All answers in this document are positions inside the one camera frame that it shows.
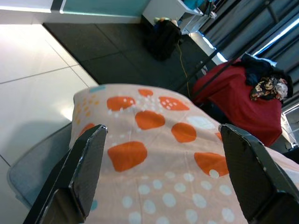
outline red cloth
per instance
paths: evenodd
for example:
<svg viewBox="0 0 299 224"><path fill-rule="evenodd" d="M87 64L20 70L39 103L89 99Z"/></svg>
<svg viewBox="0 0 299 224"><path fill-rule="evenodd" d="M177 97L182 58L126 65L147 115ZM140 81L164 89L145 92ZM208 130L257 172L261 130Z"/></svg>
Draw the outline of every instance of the red cloth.
<svg viewBox="0 0 299 224"><path fill-rule="evenodd" d="M225 64L218 65L200 78L193 94L213 77ZM264 145L270 146L281 135L281 103L277 99L251 101L252 86L245 84L245 69L230 66L206 87L193 101L198 105L210 100L216 104L237 127L256 136Z"/></svg>

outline teal wall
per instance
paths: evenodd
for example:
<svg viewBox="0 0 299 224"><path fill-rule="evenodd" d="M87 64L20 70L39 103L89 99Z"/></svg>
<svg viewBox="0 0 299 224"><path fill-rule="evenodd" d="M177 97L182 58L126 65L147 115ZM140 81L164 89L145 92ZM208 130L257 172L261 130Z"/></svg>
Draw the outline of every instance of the teal wall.
<svg viewBox="0 0 299 224"><path fill-rule="evenodd" d="M65 13L141 16L150 0L67 0Z"/></svg>

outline gray curtain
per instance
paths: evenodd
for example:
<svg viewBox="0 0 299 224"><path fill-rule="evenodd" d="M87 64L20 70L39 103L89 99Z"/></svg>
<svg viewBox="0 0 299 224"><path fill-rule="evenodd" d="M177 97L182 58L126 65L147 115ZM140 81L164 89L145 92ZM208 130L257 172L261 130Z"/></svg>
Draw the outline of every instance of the gray curtain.
<svg viewBox="0 0 299 224"><path fill-rule="evenodd" d="M248 15L264 2L264 0L227 0L218 10L217 15L221 18L221 14L227 8L231 6L234 8L218 21L209 20L200 31L217 48L227 35L242 26ZM259 32L270 28L268 33L247 50L251 54L255 53L299 18L298 0L274 0L271 6L277 17L281 19L280 22L275 24L270 12L267 9L263 10L221 51L226 59L232 59ZM285 101L284 109L297 104L299 102L299 26L294 27L257 56L277 62L277 67L284 69L292 77L294 95Z"/></svg>

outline black rubber mat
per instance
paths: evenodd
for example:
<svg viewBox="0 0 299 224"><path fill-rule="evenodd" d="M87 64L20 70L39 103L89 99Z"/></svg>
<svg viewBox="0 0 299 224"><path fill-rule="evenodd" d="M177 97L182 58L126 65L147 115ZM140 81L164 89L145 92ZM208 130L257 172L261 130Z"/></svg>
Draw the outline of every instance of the black rubber mat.
<svg viewBox="0 0 299 224"><path fill-rule="evenodd" d="M99 84L144 84L175 90L184 80L178 48L171 58L157 61L143 47L146 36L140 24L64 24L44 26ZM183 65L188 74L207 58L187 35L183 36ZM207 68L215 64L211 61Z"/></svg>

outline yellow cable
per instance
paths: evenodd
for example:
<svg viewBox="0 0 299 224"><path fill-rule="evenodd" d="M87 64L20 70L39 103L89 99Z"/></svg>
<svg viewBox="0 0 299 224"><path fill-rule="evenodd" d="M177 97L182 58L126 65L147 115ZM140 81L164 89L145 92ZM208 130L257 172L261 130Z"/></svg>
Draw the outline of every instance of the yellow cable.
<svg viewBox="0 0 299 224"><path fill-rule="evenodd" d="M184 71L184 74L185 74L186 78L188 78L187 72L186 72L186 70L185 70L185 68L184 68L184 66L183 66L183 62L182 62L182 51L181 51L181 48L179 47L179 44L178 44L178 50L179 50L179 52L180 52L179 59L180 59L180 61L181 61L182 69L183 69L183 71ZM187 90L188 90L189 98L191 99L190 91L189 91L189 82L187 82Z"/></svg>

